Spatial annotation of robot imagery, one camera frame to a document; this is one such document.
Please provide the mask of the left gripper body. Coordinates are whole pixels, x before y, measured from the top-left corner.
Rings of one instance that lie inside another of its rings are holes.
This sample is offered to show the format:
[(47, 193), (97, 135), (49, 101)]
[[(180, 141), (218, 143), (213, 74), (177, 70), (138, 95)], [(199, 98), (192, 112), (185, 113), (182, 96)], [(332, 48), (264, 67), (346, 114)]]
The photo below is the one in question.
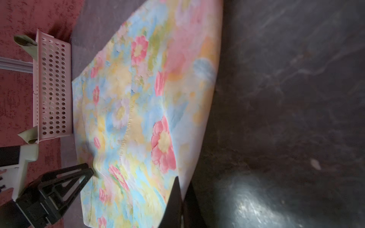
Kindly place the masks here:
[(1, 206), (2, 228), (45, 228), (62, 219), (59, 204), (53, 203), (49, 196), (57, 191), (53, 185), (31, 183), (16, 200)]

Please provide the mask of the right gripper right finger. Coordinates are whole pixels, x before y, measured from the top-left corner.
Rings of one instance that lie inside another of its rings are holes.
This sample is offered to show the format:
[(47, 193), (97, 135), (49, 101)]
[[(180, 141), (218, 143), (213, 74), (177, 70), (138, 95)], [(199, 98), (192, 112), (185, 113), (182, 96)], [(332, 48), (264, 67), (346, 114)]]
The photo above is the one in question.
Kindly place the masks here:
[(183, 224), (185, 228), (207, 228), (191, 182), (183, 201)]

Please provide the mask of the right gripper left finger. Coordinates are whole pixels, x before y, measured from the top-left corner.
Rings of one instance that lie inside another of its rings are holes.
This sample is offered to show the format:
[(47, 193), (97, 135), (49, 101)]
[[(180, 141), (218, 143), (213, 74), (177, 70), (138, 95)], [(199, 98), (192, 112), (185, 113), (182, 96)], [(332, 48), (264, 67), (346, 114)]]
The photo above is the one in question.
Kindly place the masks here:
[(176, 176), (163, 218), (159, 224), (159, 228), (181, 228), (182, 205), (183, 203), (179, 178)]

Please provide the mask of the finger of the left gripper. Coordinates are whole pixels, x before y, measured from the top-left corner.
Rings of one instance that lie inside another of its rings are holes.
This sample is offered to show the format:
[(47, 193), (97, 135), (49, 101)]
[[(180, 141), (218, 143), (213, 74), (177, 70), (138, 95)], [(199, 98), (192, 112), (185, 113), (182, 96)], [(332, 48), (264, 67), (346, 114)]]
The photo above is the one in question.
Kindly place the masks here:
[(50, 217), (62, 217), (94, 175), (87, 163), (42, 175), (38, 190)]

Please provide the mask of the pastel floral skirt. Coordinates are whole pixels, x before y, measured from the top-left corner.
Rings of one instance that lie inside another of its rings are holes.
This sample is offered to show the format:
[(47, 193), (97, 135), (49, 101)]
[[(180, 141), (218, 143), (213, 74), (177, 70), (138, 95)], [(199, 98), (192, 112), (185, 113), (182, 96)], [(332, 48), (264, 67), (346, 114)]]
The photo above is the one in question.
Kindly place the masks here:
[(217, 79), (222, 1), (146, 1), (72, 82), (91, 228), (156, 228), (175, 179), (185, 196)]

